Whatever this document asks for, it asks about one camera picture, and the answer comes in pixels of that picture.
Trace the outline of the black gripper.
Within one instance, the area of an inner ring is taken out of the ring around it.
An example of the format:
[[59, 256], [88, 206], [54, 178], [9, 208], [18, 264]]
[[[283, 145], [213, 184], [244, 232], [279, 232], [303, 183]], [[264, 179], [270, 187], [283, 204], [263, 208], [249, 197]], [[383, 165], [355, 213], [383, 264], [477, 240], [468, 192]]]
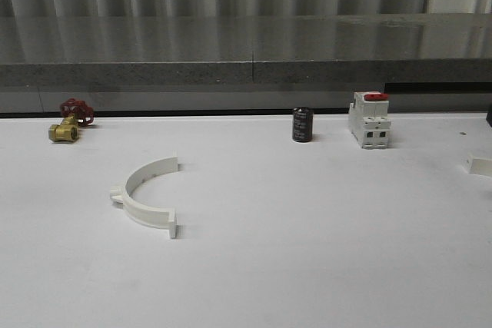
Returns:
[[489, 108], [487, 110], [486, 121], [490, 125], [490, 127], [492, 127], [492, 104], [489, 105]]

